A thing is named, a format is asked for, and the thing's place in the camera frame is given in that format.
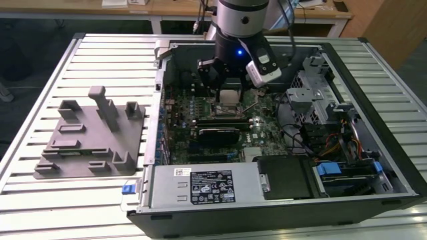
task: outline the wooden table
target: wooden table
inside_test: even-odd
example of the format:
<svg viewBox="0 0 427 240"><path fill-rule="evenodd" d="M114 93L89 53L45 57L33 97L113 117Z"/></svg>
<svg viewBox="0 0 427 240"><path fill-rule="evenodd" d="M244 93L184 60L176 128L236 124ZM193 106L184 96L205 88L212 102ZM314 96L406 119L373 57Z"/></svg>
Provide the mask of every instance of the wooden table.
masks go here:
<svg viewBox="0 0 427 240"><path fill-rule="evenodd" d="M194 21L198 0L149 0L146 5L102 9L102 0L0 0L0 18L148 20L153 34L161 34L161 21ZM332 25L328 37L338 37L349 12L321 9L296 9L294 23Z"/></svg>

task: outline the floor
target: floor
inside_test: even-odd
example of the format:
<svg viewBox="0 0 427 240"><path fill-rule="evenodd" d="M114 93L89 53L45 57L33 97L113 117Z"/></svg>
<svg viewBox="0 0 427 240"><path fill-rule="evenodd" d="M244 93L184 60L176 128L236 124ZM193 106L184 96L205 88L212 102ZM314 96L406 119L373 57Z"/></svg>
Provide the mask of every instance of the floor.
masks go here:
<svg viewBox="0 0 427 240"><path fill-rule="evenodd" d="M165 22L165 34L188 34L192 23ZM0 19L0 46L2 37L12 37L21 51L30 61L33 73L21 81L1 80L14 95L12 102L0 101L0 159L8 149L32 109L41 89L50 77L56 64L74 33L102 34L150 34L150 25L146 21L116 20L66 20L64 28L58 28L53 20L3 20ZM406 59L397 73L427 104L427 41L424 41Z"/></svg>

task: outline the black cable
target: black cable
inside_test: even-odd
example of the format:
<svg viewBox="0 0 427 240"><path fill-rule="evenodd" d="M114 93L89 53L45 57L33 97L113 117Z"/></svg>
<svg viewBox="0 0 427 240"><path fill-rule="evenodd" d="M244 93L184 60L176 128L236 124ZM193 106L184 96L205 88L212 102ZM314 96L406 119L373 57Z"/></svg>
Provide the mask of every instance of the black cable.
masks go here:
<svg viewBox="0 0 427 240"><path fill-rule="evenodd" d="M201 34L205 32L205 15L206 15L206 8L208 8L208 4L209 4L209 0L201 0L202 2L202 15L201 15L201 21L200 21L200 24L201 24Z"/></svg>
<svg viewBox="0 0 427 240"><path fill-rule="evenodd" d="M278 123L278 108L280 108L280 104L281 104L281 101L282 101L282 98L285 97L286 95L286 92L284 92L278 98L278 102L277 102L277 105L274 106L274 117L276 117L276 120L277 120L277 123Z"/></svg>
<svg viewBox="0 0 427 240"><path fill-rule="evenodd" d="M296 135L301 135L301 133L297 132L297 133L294 133L293 136L292 136L292 150L293 150L294 148L297 148L297 147L294 146L294 138L296 138Z"/></svg>
<svg viewBox="0 0 427 240"><path fill-rule="evenodd" d="M204 0L200 0L200 4L202 5L202 8L206 9L208 5L205 4Z"/></svg>
<svg viewBox="0 0 427 240"><path fill-rule="evenodd" d="M288 37L290 39L290 45L292 45L292 54L290 54L289 60L292 60L293 56L296 54L296 44L294 44L293 34L292 34L292 30L290 30L292 24L294 22L293 8L292 8L290 0L286 0L286 4L288 4L288 7L289 7L289 10L292 11L292 18L293 18L293 21L292 21L292 24L290 24L288 16L286 16L286 13L285 13L285 10L284 10L284 8L281 6L280 0L276 0L276 2L278 4L278 6L280 6L281 15L282 15L282 18L284 18L284 21L285 21L285 24L286 24L286 34L288 34Z"/></svg>
<svg viewBox="0 0 427 240"><path fill-rule="evenodd" d="M304 8L304 6L302 6L300 3L297 3L297 5L300 5L300 7L301 7L301 12L304 13L304 24L305 24L305 23L306 23L305 8Z"/></svg>
<svg viewBox="0 0 427 240"><path fill-rule="evenodd" d="M284 133L292 140L294 140L294 142L304 148L304 150L305 150L305 152L306 152L306 154L308 154L309 156L318 158L318 156L317 156L317 154L314 154L313 150L310 150L310 148L309 148L300 140L297 140L297 139L296 139L286 131L284 131L282 129L281 129L281 131L282 131L282 133Z"/></svg>
<svg viewBox="0 0 427 240"><path fill-rule="evenodd" d="M196 21L196 24L197 24L197 28L196 30L192 31L192 34L196 34L197 30L198 30L198 24L200 24L200 13L201 13L201 4L198 5L198 13L197 13L197 21Z"/></svg>

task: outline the sticker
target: sticker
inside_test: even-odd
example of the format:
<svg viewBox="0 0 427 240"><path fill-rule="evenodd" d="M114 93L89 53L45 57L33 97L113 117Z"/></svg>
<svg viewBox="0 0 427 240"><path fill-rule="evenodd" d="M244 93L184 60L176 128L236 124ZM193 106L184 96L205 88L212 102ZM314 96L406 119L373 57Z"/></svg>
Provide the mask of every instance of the sticker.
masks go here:
<svg viewBox="0 0 427 240"><path fill-rule="evenodd" d="M148 11L128 11L129 14L148 14Z"/></svg>
<svg viewBox="0 0 427 240"><path fill-rule="evenodd" d="M334 16L337 19L350 19L352 16L344 16L344 15L336 15Z"/></svg>
<svg viewBox="0 0 427 240"><path fill-rule="evenodd" d="M245 133L245 142L246 142L246 143L250 143L250 135L249 135L248 132Z"/></svg>
<svg viewBox="0 0 427 240"><path fill-rule="evenodd" d="M189 171L189 176L190 203L193 205L236 202L234 184L230 170Z"/></svg>
<svg viewBox="0 0 427 240"><path fill-rule="evenodd" d="M174 177L188 177L190 172L192 172L190 168L174 168L173 176Z"/></svg>

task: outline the table leg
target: table leg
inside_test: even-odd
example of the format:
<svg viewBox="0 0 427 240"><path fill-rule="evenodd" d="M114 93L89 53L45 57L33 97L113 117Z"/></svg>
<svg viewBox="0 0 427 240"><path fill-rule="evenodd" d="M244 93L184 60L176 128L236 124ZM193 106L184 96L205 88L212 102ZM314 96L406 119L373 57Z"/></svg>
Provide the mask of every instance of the table leg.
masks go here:
<svg viewBox="0 0 427 240"><path fill-rule="evenodd" d="M338 38L341 35L341 32L344 30L345 24L348 19L336 19L336 22L328 31L326 37L328 38Z"/></svg>
<svg viewBox="0 0 427 240"><path fill-rule="evenodd" d="M54 23L58 29L65 27L65 20L64 19L54 19Z"/></svg>
<svg viewBox="0 0 427 240"><path fill-rule="evenodd" d="M13 100L13 95L9 92L9 90L5 88L5 86L2 86L1 82L0 82L0 100L2 100L3 102L12 102Z"/></svg>
<svg viewBox="0 0 427 240"><path fill-rule="evenodd" d="M152 28L152 34L161 34L161 17L160 16L152 16L149 18L150 21L150 28Z"/></svg>

